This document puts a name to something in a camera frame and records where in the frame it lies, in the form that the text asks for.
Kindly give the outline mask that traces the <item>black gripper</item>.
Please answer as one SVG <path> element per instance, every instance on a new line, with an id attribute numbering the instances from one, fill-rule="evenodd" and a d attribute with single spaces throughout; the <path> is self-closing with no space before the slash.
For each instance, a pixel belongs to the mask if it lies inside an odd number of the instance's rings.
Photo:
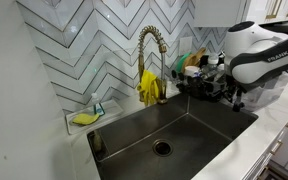
<path id="1" fill-rule="evenodd" d="M 184 81 L 184 74 L 175 70 L 171 71 L 173 79 Z M 179 83 L 176 85 L 181 93 L 187 93 L 193 97 L 200 97 L 200 91 L 196 83 L 190 82 L 188 84 Z M 202 80 L 202 97 L 206 100 L 221 100 L 225 92 L 228 90 L 226 75 L 224 72 Z"/>

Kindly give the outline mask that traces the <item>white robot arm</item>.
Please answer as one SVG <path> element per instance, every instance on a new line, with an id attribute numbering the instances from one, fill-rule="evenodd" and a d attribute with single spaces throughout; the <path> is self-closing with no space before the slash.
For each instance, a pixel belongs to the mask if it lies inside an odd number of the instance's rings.
<path id="1" fill-rule="evenodd" d="M 213 77 L 189 77 L 177 88 L 201 99 L 231 99 L 247 93 L 288 70 L 288 34 L 267 30 L 253 21 L 230 27 L 225 36 L 223 83 Z"/>

